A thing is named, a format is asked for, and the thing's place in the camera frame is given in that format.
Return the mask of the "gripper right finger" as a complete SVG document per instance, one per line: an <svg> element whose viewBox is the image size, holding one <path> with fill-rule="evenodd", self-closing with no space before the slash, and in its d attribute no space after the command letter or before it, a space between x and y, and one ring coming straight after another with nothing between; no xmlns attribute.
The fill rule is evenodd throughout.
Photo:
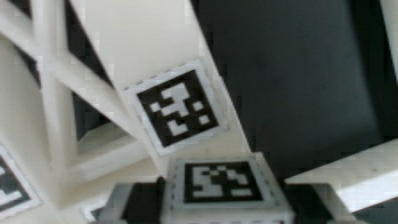
<svg viewBox="0 0 398 224"><path fill-rule="evenodd" d="M355 215L329 184L284 184L284 193L295 224L355 224Z"/></svg>

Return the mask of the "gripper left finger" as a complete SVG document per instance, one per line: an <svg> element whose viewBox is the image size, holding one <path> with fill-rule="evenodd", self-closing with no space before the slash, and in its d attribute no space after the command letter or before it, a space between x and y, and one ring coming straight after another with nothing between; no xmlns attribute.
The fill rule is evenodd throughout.
<svg viewBox="0 0 398 224"><path fill-rule="evenodd" d="M89 224L160 224L165 178L117 183L99 216Z"/></svg>

